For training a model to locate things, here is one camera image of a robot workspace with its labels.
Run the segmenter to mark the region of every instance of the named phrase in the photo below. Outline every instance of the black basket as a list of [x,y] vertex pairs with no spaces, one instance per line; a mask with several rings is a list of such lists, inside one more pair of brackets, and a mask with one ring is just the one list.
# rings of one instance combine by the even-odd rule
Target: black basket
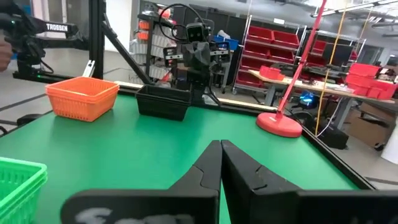
[[144,85],[138,90],[140,114],[182,121],[191,104],[189,91]]

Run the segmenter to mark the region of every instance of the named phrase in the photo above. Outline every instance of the monitor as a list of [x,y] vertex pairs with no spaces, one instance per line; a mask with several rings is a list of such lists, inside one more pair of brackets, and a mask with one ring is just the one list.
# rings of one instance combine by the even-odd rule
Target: monitor
[[[329,63],[334,44],[327,43],[323,51],[322,57]],[[336,46],[335,55],[333,56],[332,65],[341,67],[346,64],[353,53],[353,46],[338,44]]]

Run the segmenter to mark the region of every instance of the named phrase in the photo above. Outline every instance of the wooden table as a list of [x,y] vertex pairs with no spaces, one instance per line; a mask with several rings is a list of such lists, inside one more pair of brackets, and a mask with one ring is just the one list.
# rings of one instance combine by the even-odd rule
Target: wooden table
[[[271,106],[272,104],[272,99],[274,98],[275,95],[275,90],[277,85],[289,85],[292,82],[292,78],[285,77],[283,80],[272,80],[269,78],[264,78],[260,75],[259,71],[255,70],[249,70],[250,74],[254,75],[258,79],[271,83],[271,87],[268,89],[267,95],[266,95],[266,100],[265,100],[265,105],[266,106]],[[301,81],[296,81],[294,84],[295,88],[303,89],[303,90],[310,90],[310,91],[315,91],[315,92],[322,92],[323,90],[323,85],[308,85],[304,84]],[[336,112],[336,120],[335,124],[338,129],[341,129],[343,126],[343,123],[348,115],[349,109],[351,108],[353,99],[359,99],[359,100],[368,100],[368,101],[375,101],[375,102],[383,102],[383,103],[395,103],[394,100],[378,100],[374,98],[369,98],[366,96],[359,96],[355,95],[353,93],[347,92],[347,91],[341,91],[341,90],[333,90],[330,88],[325,89],[325,93],[327,95],[337,95],[342,97],[340,107],[338,108],[338,111]]]

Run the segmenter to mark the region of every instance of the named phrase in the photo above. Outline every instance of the red base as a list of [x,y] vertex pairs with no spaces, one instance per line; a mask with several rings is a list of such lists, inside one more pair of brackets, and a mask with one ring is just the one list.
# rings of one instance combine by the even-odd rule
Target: red base
[[298,138],[303,131],[303,127],[297,121],[282,114],[261,113],[256,124],[269,133],[288,138]]

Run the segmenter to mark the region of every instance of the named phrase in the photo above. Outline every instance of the person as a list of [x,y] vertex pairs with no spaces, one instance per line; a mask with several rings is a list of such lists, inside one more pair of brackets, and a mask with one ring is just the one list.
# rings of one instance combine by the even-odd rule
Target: person
[[12,47],[11,44],[5,40],[0,39],[0,72],[7,69],[12,58]]

